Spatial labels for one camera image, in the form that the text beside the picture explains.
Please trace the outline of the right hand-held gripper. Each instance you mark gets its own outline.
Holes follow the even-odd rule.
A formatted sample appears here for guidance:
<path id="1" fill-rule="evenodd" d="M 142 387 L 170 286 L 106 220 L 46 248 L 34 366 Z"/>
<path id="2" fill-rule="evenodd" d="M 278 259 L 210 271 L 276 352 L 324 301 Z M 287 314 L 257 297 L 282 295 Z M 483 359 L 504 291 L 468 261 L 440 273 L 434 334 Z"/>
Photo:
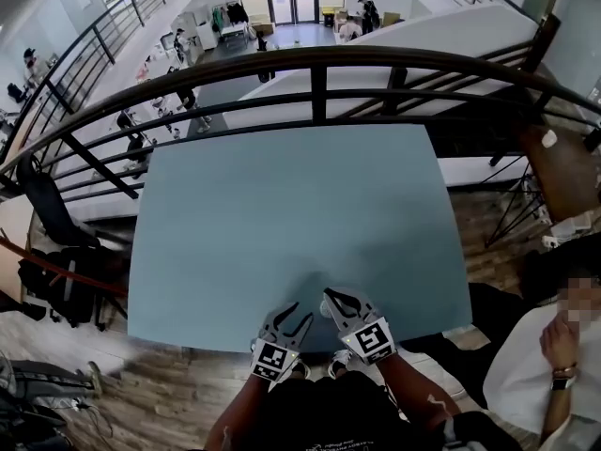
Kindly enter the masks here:
<path id="1" fill-rule="evenodd" d="M 341 342 L 364 364 L 374 365 L 396 353 L 388 321 L 370 320 L 377 310 L 366 294 L 352 288 L 326 288 L 324 303 L 341 331 Z"/>

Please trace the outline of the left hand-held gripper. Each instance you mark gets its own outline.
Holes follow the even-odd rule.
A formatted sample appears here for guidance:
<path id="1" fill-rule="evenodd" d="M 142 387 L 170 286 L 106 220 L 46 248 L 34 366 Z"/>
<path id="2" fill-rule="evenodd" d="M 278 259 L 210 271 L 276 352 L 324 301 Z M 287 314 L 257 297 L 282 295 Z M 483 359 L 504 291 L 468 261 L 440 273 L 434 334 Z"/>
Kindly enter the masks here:
<path id="1" fill-rule="evenodd" d="M 300 358 L 301 344 L 310 330 L 314 314 L 307 314 L 290 332 L 285 321 L 295 312 L 298 302 L 285 303 L 271 310 L 254 341 L 251 374 L 269 383 L 287 377 Z"/>

